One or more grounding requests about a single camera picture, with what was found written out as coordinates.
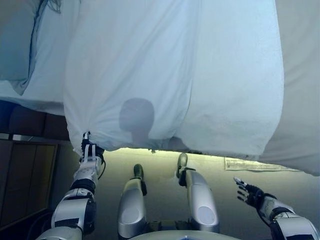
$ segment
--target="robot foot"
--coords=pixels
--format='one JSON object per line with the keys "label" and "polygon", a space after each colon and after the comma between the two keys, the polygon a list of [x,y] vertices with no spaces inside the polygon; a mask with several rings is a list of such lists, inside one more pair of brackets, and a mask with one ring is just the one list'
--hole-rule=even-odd
{"label": "robot foot", "polygon": [[180,178],[181,168],[186,167],[188,163],[188,155],[186,153],[181,153],[178,158],[178,163],[176,167],[176,177]]}
{"label": "robot foot", "polygon": [[135,179],[141,180],[141,190],[142,190],[143,196],[147,195],[147,186],[144,181],[144,169],[141,164],[134,165],[133,174]]}
{"label": "robot foot", "polygon": [[141,164],[136,164],[133,167],[133,174],[135,178],[141,179],[141,181],[144,180],[144,169],[141,166]]}

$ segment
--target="pillow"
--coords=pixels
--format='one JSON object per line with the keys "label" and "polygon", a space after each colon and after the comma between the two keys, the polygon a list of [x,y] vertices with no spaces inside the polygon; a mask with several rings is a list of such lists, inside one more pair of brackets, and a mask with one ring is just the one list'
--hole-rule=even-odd
{"label": "pillow", "polygon": [[36,39],[48,0],[0,1],[0,80],[22,95],[35,67]]}

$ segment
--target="white sheet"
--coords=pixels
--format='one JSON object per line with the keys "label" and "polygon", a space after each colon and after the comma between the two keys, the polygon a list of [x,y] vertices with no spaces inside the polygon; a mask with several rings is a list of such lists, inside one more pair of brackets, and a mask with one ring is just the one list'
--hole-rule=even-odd
{"label": "white sheet", "polygon": [[36,41],[35,69],[22,96],[0,81],[0,100],[56,115],[64,115],[63,86],[69,40],[77,23],[80,1],[62,1],[61,14],[47,6]]}
{"label": "white sheet", "polygon": [[260,162],[320,175],[320,1],[276,1],[284,64],[280,123]]}
{"label": "white sheet", "polygon": [[64,112],[112,151],[166,149],[188,109],[199,1],[82,1],[67,57]]}
{"label": "white sheet", "polygon": [[257,160],[281,116],[274,1],[203,0],[191,100],[175,133],[191,150]]}
{"label": "white sheet", "polygon": [[176,136],[214,155],[263,152],[283,100],[273,1],[96,0],[82,1],[80,11],[64,91],[80,155],[87,131],[109,151],[167,149]]}

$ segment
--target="mattress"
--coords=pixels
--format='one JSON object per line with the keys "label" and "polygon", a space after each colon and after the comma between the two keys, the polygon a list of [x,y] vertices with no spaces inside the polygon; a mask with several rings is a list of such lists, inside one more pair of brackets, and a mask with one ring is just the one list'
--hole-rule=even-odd
{"label": "mattress", "polygon": [[64,115],[65,59],[76,27],[80,1],[62,1],[61,14],[46,6],[39,26],[35,69],[24,94],[17,94],[7,81],[0,81],[0,100],[29,109]]}

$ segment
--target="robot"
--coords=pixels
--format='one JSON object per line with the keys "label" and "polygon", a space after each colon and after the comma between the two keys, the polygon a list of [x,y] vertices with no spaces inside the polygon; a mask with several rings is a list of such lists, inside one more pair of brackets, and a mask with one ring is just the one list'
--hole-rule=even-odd
{"label": "robot", "polygon": [[[56,207],[51,228],[36,240],[82,240],[95,228],[95,189],[98,175],[106,163],[104,150],[89,141],[90,133],[83,135],[80,166],[73,176],[70,190]],[[187,188],[190,217],[188,222],[151,222],[146,220],[144,195],[147,194],[143,168],[134,166],[134,178],[123,190],[118,209],[119,239],[126,240],[234,240],[219,234],[219,217],[211,189],[195,169],[187,167],[188,157],[178,159],[176,176]],[[235,177],[237,198],[256,209],[261,220],[270,228],[273,240],[319,240],[320,235],[306,218],[298,216],[292,207],[269,193]]]}

